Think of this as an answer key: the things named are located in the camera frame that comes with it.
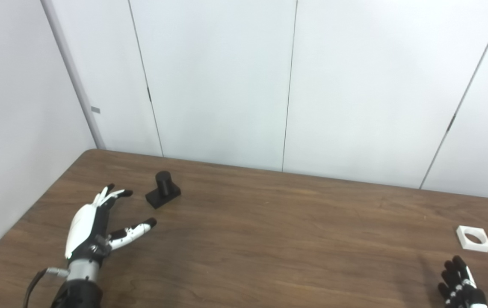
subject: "black cylinder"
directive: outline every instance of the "black cylinder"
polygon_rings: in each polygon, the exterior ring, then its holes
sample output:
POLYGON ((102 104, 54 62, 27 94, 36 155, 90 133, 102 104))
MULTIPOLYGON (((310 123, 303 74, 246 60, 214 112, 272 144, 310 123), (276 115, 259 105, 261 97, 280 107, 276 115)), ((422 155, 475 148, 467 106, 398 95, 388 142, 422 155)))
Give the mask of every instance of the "black cylinder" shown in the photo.
POLYGON ((173 193, 172 175, 167 171, 160 171, 156 174, 156 185, 158 186, 158 193, 161 197, 166 197, 173 193))

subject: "white robotic hand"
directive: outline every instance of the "white robotic hand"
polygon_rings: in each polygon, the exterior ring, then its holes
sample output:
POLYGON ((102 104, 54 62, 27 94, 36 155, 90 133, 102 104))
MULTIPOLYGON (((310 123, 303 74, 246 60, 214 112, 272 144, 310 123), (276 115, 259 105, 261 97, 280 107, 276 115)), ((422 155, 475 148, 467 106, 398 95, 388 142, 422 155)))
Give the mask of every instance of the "white robotic hand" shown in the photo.
POLYGON ((36 283, 45 273, 65 277, 52 308, 99 308, 103 292, 97 285, 103 259, 111 250, 123 247, 156 225, 154 218, 107 235, 109 210, 119 197, 129 197, 131 190, 117 190, 110 184, 96 195, 94 201, 82 206, 74 215, 65 246, 68 269, 49 267, 38 272, 29 284, 23 307, 27 308, 29 296, 36 283))
POLYGON ((66 259, 89 258, 90 254, 104 258, 111 250, 133 242, 156 225, 156 220, 150 218, 141 224, 106 236, 109 210, 119 197, 129 197, 133 194, 131 190, 110 192, 114 187, 115 185, 110 184, 103 188, 92 203, 85 204, 74 215, 65 246, 66 259))

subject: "black robotic glove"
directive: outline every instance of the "black robotic glove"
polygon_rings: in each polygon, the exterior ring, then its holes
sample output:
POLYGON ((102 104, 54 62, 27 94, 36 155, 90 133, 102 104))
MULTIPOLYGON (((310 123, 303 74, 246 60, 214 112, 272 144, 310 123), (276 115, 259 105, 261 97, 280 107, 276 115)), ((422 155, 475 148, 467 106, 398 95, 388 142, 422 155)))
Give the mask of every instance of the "black robotic glove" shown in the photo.
POLYGON ((468 265, 459 256, 445 261, 441 273, 445 283, 438 284, 438 290, 445 300, 445 308, 488 308, 485 294, 478 289, 468 265))

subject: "black rectangular base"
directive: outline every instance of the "black rectangular base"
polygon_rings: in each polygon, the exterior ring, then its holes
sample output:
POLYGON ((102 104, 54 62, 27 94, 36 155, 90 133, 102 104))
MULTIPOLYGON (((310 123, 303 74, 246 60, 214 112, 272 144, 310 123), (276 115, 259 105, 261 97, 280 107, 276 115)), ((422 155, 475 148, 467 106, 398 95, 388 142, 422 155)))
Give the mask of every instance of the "black rectangular base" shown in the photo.
POLYGON ((154 191, 151 191, 150 193, 145 195, 145 198, 147 199, 147 202, 152 205, 152 207, 158 209, 162 205, 175 199, 175 197, 177 197, 178 195, 181 195, 181 189, 179 189, 179 187, 177 187, 177 185, 175 184, 172 184, 172 191, 173 192, 166 197, 160 197, 158 189, 155 189, 154 191))

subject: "white 3d-printed part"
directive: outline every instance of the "white 3d-printed part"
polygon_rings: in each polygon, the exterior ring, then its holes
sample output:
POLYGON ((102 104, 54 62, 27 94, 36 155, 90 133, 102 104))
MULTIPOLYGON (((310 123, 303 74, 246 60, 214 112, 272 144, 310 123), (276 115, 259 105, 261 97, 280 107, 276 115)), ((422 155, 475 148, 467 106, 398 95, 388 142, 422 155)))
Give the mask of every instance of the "white 3d-printed part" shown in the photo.
POLYGON ((459 226, 457 228, 457 236, 458 239, 461 241, 461 246, 464 249, 468 250, 475 250, 477 252, 488 252, 488 238, 487 234, 485 234, 485 230, 482 228, 474 228, 469 226, 459 226), (466 238, 466 234, 470 234, 476 236, 480 242, 482 243, 474 243, 468 238, 466 238))

